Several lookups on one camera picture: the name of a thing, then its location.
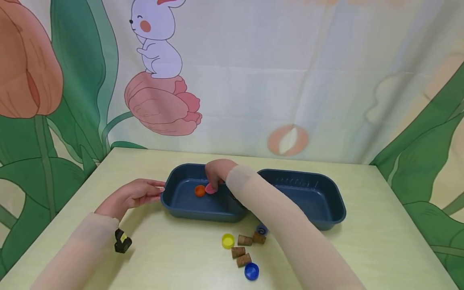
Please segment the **cork stopper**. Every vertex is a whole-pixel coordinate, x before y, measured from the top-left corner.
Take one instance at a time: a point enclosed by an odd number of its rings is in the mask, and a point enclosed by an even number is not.
[[[239,246],[251,246],[253,244],[253,239],[250,237],[238,235],[238,242]]]
[[[232,259],[245,255],[245,247],[233,247],[231,251],[232,251]]]
[[[266,237],[258,232],[255,232],[253,234],[253,242],[264,245],[264,243],[266,242]]]
[[[239,268],[246,266],[248,263],[251,263],[251,257],[249,253],[237,258],[237,266]]]

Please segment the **blue bottle cap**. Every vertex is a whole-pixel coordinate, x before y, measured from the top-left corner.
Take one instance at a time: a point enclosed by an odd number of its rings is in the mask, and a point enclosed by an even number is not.
[[[259,268],[258,265],[255,263],[248,263],[245,266],[245,277],[250,280],[254,281],[258,279],[259,276]]]
[[[256,227],[256,232],[260,233],[261,235],[265,236],[267,235],[267,232],[269,230],[267,229],[267,227],[263,224],[259,224],[257,227]]]

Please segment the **green leaf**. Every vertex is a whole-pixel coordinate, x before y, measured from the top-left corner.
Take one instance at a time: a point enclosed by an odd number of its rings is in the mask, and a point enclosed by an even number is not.
[[[63,158],[50,158],[55,188],[55,211],[59,212],[85,181],[79,166]]]
[[[405,209],[458,288],[464,289],[464,224],[428,202],[410,203]]]
[[[0,204],[0,224],[3,224],[6,226],[6,228],[11,229],[16,221],[16,217]]]
[[[113,142],[113,144],[111,145],[111,149],[115,148],[115,147],[121,147],[121,148],[135,148],[135,149],[147,149],[141,145],[138,145],[138,144],[135,144],[135,143],[132,143],[132,142],[127,142],[127,141],[116,141],[116,142]]]
[[[106,76],[97,98],[98,112],[100,114],[98,131],[101,135],[108,120],[108,109],[116,85],[119,57],[116,36],[110,20],[108,19],[108,15],[106,14],[103,2],[101,0],[87,2],[89,3],[89,7],[95,19],[95,24],[98,28],[106,67]]]
[[[83,171],[71,161],[50,158],[55,193],[55,211],[59,212],[84,182]],[[49,209],[42,158],[21,160],[0,167],[0,179],[18,185],[26,195]]]
[[[6,275],[6,267],[3,263],[2,259],[2,249],[0,249],[0,281],[3,279],[3,277]]]
[[[64,76],[63,98],[83,132],[77,130],[76,138],[81,142],[85,136],[92,149],[89,154],[93,151],[101,161],[104,155],[97,96],[105,80],[106,64],[92,11],[86,0],[52,0],[51,24],[52,46]],[[53,122],[60,127],[60,122]]]
[[[3,243],[1,254],[7,271],[14,266],[49,223],[48,209],[26,196],[23,211]]]
[[[416,119],[371,162],[385,179],[393,169],[396,157],[424,132],[446,122],[464,100],[464,65],[430,101]]]
[[[448,204],[443,211],[447,215],[452,215],[464,208],[464,192],[461,193],[455,200]]]
[[[429,202],[418,201],[404,207],[429,245],[451,246],[453,238],[464,230],[463,223]]]
[[[40,157],[34,118],[12,119],[0,116],[0,163],[7,165],[22,159]],[[57,157],[48,126],[44,127],[48,155]]]
[[[90,155],[87,153],[85,148],[82,148],[82,161],[84,166],[84,176],[87,179],[97,168],[97,165],[93,161],[92,157],[90,157]]]
[[[70,155],[73,156],[73,152],[75,152],[77,158],[74,159],[77,162],[82,163],[81,147],[86,148],[92,158],[98,159],[96,152],[98,152],[100,145],[97,145],[95,152],[93,146],[89,143],[89,140],[73,117],[66,100],[62,100],[58,109],[47,117],[50,120],[49,123],[54,125],[51,125],[51,128],[58,136],[61,136]]]
[[[82,163],[82,158],[79,156],[79,154],[76,152],[76,150],[74,149],[74,147],[72,146],[72,144],[69,144],[67,142],[67,140],[63,137],[63,135],[61,134],[61,131],[58,129],[58,127],[56,126],[56,124],[50,119],[50,118],[47,118],[47,123],[48,123],[48,126],[50,127],[50,129],[55,132],[55,134],[58,136],[58,138],[60,139],[60,141],[64,144],[64,146],[66,147],[66,150],[68,151],[69,155],[78,163]]]
[[[451,139],[464,113],[419,136],[399,157],[392,189],[402,204],[429,201],[433,183],[448,160]]]

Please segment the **cartoon rabbit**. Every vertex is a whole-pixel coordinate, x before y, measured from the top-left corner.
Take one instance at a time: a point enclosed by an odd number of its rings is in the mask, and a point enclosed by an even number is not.
[[[137,48],[152,78],[172,78],[180,74],[182,59],[168,43],[174,35],[175,21],[171,8],[184,4],[185,0],[134,0],[129,23],[143,44]]]

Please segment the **light yellow table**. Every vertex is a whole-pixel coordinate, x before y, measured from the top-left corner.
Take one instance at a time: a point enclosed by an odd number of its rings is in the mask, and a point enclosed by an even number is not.
[[[0,289],[28,289],[84,216],[121,185],[136,178],[166,180],[180,164],[224,157],[257,171],[316,172],[335,181],[347,217],[324,234],[367,289],[457,289],[376,167],[123,148],[111,151],[1,281]],[[88,289],[300,289],[271,234],[265,245],[248,248],[260,267],[255,282],[246,280],[243,268],[238,269],[230,251],[221,247],[224,233],[250,235],[257,224],[252,214],[237,224],[176,219],[161,203],[132,210],[121,229],[133,245],[124,255],[112,253]]]

